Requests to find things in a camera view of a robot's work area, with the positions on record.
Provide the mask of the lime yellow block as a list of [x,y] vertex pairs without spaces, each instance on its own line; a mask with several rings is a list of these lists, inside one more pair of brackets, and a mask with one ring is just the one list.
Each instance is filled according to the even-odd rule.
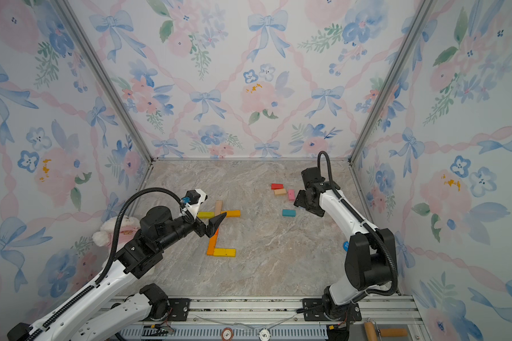
[[197,214],[197,217],[200,219],[211,219],[215,217],[215,214],[213,212],[200,212]]

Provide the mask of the amber yellow block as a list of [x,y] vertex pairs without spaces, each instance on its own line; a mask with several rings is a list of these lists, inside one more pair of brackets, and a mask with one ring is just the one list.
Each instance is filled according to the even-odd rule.
[[228,211],[223,211],[223,213],[226,214],[226,217],[240,217],[241,216],[240,210],[228,210]]

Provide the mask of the teal block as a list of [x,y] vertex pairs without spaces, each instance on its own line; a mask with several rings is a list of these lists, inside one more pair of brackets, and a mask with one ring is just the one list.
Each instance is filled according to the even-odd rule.
[[295,210],[286,210],[286,209],[284,209],[282,211],[282,216],[283,217],[295,217],[296,216],[296,211]]

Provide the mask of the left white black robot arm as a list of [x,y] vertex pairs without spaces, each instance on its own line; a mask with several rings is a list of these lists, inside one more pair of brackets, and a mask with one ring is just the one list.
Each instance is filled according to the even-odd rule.
[[105,267],[68,301],[33,324],[18,323],[7,334],[8,340],[72,340],[74,337],[109,338],[132,322],[149,318],[163,321],[172,312],[169,297],[156,284],[148,284],[124,303],[108,311],[105,321],[89,330],[93,315],[111,298],[142,278],[163,259],[163,252],[192,232],[213,237],[227,214],[221,213],[204,223],[199,218],[188,223],[173,218],[171,210],[156,206],[141,219],[141,227]]

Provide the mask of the yellow long block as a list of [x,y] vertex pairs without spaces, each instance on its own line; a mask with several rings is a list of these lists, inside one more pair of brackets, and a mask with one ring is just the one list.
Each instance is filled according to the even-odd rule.
[[214,257],[236,257],[235,249],[217,248],[213,250]]

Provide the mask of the orange small block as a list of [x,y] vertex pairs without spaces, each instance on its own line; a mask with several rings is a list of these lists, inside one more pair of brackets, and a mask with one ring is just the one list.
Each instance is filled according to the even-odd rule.
[[217,238],[216,237],[210,238],[210,240],[208,242],[207,251],[206,251],[206,254],[208,256],[213,256],[214,255],[214,251],[216,249],[216,242],[217,242]]

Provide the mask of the natural wood block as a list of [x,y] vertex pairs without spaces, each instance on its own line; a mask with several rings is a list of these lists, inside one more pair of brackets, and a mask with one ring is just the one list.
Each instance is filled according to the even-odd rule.
[[214,210],[215,216],[220,215],[222,213],[222,210],[223,210],[223,201],[217,200],[216,204],[215,204],[215,210]]

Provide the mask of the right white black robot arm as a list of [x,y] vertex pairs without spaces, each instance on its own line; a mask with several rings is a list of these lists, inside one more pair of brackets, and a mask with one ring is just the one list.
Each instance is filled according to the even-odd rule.
[[329,215],[348,243],[344,275],[324,289],[322,306],[325,316],[337,321],[367,296],[395,294],[398,264],[393,233],[365,219],[340,187],[322,176],[320,168],[305,169],[301,176],[304,188],[298,192],[294,205],[318,217]]

